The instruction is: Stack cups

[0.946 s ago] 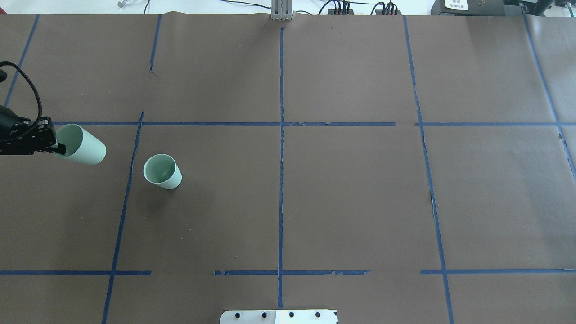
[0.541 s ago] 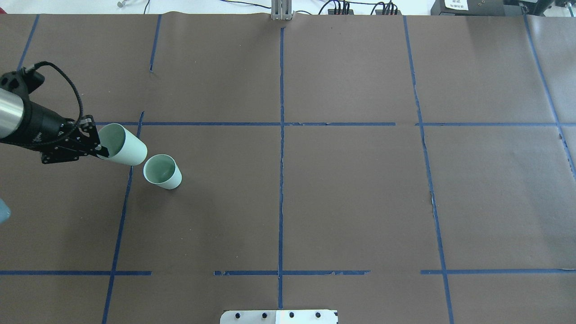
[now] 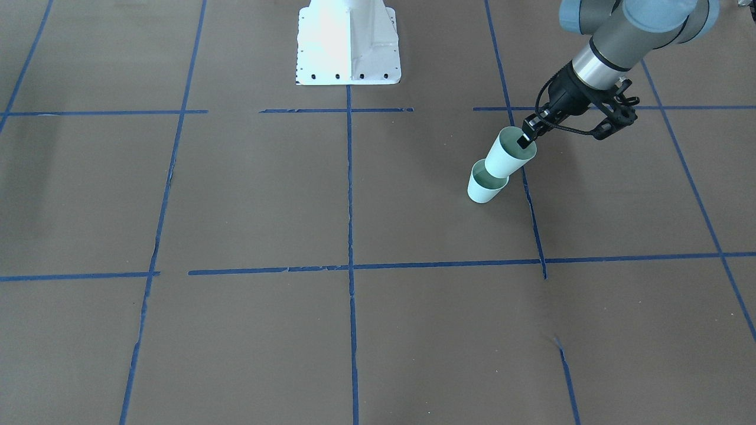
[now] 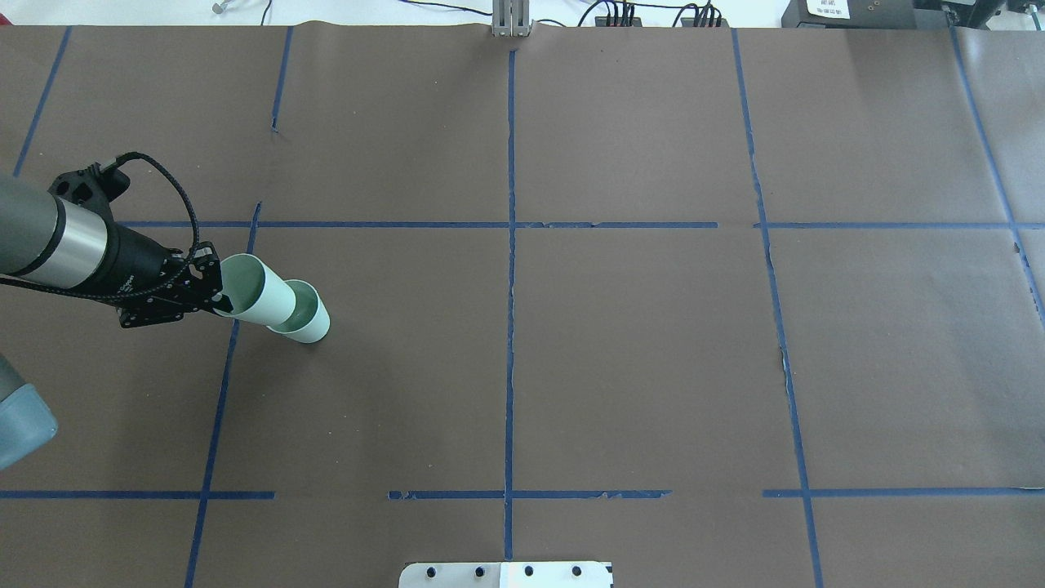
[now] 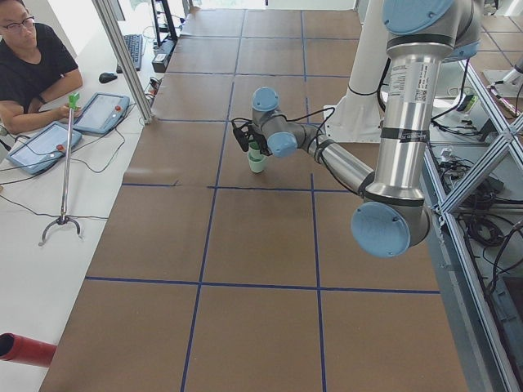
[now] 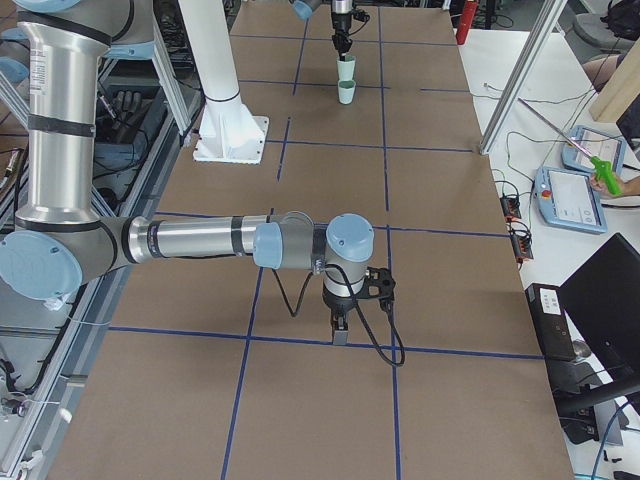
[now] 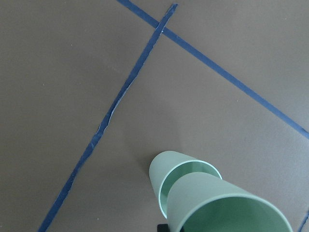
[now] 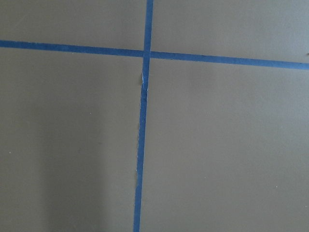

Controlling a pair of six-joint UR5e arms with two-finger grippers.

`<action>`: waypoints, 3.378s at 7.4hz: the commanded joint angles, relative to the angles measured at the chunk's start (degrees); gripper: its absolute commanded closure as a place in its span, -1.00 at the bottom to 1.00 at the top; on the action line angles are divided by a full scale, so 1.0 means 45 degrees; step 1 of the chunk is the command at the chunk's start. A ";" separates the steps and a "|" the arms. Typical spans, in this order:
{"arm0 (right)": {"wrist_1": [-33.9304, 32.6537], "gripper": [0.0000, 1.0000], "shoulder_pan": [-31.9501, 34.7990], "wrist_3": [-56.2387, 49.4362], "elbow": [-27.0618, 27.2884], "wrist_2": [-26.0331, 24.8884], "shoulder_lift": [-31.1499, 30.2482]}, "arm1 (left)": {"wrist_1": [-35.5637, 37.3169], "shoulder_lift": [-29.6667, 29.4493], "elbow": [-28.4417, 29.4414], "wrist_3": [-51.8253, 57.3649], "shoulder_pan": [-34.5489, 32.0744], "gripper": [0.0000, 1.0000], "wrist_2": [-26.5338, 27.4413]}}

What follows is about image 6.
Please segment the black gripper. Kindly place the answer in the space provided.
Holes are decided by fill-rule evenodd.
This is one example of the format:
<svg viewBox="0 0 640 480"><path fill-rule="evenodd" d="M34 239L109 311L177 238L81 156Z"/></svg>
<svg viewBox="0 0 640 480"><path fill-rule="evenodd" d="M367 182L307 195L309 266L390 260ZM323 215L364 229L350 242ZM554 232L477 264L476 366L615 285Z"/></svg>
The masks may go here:
<svg viewBox="0 0 640 480"><path fill-rule="evenodd" d="M326 286L322 290L324 304L330 309L332 344L345 346L348 341L349 327L347 317L352 310L360 308L357 298L332 293Z"/></svg>
<svg viewBox="0 0 640 480"><path fill-rule="evenodd" d="M352 13L331 12L331 22L334 33L333 44L339 55L346 56L351 48L350 29L352 25Z"/></svg>

